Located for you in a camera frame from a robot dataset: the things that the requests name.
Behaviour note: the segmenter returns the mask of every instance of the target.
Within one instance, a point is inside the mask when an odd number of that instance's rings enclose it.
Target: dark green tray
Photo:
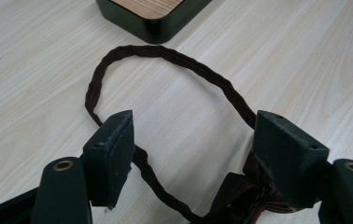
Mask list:
[[[102,15],[149,44],[162,44],[176,35],[211,0],[183,0],[159,19],[146,19],[110,0],[96,0]]]

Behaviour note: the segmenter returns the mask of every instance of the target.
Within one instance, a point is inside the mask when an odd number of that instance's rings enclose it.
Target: wooden table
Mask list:
[[[50,161],[79,156],[97,126],[84,109],[111,49],[145,45],[94,1],[0,1],[0,203],[38,186]],[[353,1],[214,0],[171,41],[228,78],[258,109],[283,115],[353,159]],[[203,216],[224,176],[241,173],[252,130],[222,92],[161,59],[112,64],[96,111],[134,111],[135,142],[164,187]],[[315,209],[265,212],[259,223],[318,223]],[[188,223],[135,166],[118,206],[94,223]]]

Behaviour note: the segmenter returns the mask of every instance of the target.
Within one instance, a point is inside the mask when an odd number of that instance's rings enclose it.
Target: black strap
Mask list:
[[[99,126],[102,125],[102,121],[94,113],[94,109],[101,94],[102,79],[105,76],[106,69],[113,62],[131,56],[163,58],[170,63],[175,63],[190,69],[208,82],[220,87],[227,99],[240,114],[241,118],[249,127],[254,129],[255,113],[249,108],[244,98],[234,89],[229,80],[215,73],[204,64],[198,63],[193,58],[163,46],[118,47],[111,50],[100,64],[98,64],[86,93],[85,106]],[[184,218],[192,223],[234,223],[236,220],[243,220],[244,223],[255,223],[260,213],[264,210],[279,213],[289,213],[293,211],[293,209],[289,208],[288,204],[285,203],[284,198],[276,188],[271,186],[271,179],[252,153],[249,153],[248,160],[244,167],[244,172],[247,176],[228,175],[219,190],[219,194],[211,207],[211,211],[205,217],[199,217],[193,214],[186,204],[165,191],[154,174],[153,169],[148,164],[148,153],[139,146],[135,146],[133,163],[141,170],[142,177],[153,189],[156,196],[169,207],[177,210]],[[225,212],[225,209],[229,209],[228,205],[230,203],[236,202],[244,197],[249,198],[249,196],[255,193],[261,196],[260,198],[259,196],[254,197],[255,201],[250,202],[252,205],[247,209],[248,212],[243,212],[244,214],[238,217],[235,217],[235,215],[229,212]]]

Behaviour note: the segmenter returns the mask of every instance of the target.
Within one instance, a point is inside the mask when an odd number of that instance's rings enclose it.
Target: light wood surface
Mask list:
[[[113,0],[136,15],[146,19],[159,19],[168,15],[183,0]]]
[[[79,156],[97,130],[84,109],[92,72],[121,45],[144,45],[94,1],[0,1],[0,203],[38,186],[42,169]],[[164,44],[228,78],[258,109],[283,115],[353,159],[353,0],[214,0]],[[164,187],[204,215],[224,176],[241,173],[252,130],[222,92],[160,59],[111,65],[97,112],[134,111],[135,142]],[[315,209],[259,223],[318,223]],[[188,223],[133,166],[94,223]]]

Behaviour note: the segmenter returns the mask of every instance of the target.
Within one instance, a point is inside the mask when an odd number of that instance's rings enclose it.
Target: wooden tray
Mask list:
[[[177,34],[211,0],[96,0],[102,15],[149,44]]]

